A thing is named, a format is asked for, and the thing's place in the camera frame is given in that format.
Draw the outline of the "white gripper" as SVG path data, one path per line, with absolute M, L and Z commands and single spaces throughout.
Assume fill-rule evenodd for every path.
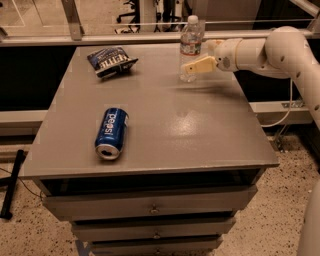
M 237 71 L 237 48 L 241 41 L 241 38 L 207 40 L 208 54 L 211 56 L 204 56 L 183 64 L 181 66 L 182 73 L 198 74 L 213 72 L 216 66 L 222 71 Z

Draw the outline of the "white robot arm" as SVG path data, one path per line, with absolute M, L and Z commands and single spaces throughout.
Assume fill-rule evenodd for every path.
M 320 64 L 306 37 L 284 26 L 258 39 L 208 39 L 195 70 L 251 71 L 290 78 L 320 125 Z M 214 256 L 319 256 L 319 162 L 300 149 L 264 173 L 259 193 Z

